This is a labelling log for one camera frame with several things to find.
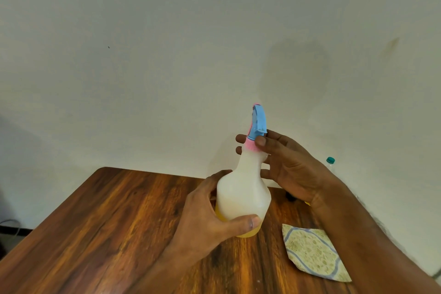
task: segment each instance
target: wooden table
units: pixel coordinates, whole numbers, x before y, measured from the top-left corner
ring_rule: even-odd
[[[0,262],[2,294],[120,294],[157,259],[202,179],[105,167],[91,175]],[[175,293],[355,293],[303,273],[281,225],[317,227],[310,208],[271,188],[260,232],[231,238],[197,263]]]

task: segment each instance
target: person's right hand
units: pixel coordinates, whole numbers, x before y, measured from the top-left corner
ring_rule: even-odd
[[[237,135],[236,141],[245,143],[246,135]],[[339,181],[326,166],[306,151],[293,139],[268,130],[266,137],[258,136],[256,146],[269,154],[264,163],[269,170],[262,169],[261,177],[272,179],[294,197],[311,203],[319,196],[325,184]],[[237,147],[240,155],[242,147]]]

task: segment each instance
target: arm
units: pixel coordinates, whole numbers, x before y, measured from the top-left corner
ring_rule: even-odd
[[[245,141],[245,135],[236,140]],[[262,178],[311,204],[359,293],[441,294],[441,287],[383,233],[347,186],[297,142],[273,131],[256,138],[268,153]]]
[[[206,257],[224,240],[256,228],[261,219],[245,215],[228,222],[216,217],[210,194],[218,181],[231,170],[220,171],[205,179],[185,200],[175,235],[153,266],[125,294],[168,294],[179,284],[185,272]]]

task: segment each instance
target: yellow liquid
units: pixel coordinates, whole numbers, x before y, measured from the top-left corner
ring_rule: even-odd
[[[218,207],[218,203],[216,202],[216,207],[214,209],[214,212],[216,213],[216,216],[218,217],[219,220],[221,220],[222,222],[227,222],[228,220],[224,218],[224,216],[220,213],[219,211],[219,207]],[[260,227],[262,226],[262,223],[259,224],[259,226],[249,232],[247,232],[246,234],[240,235],[240,236],[236,236],[236,237],[240,237],[240,238],[247,238],[247,237],[251,237],[257,234],[257,232],[259,232]]]

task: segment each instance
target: folded cloth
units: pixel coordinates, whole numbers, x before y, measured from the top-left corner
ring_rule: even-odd
[[[318,277],[351,282],[328,235],[320,229],[303,229],[282,224],[289,259],[297,268]]]

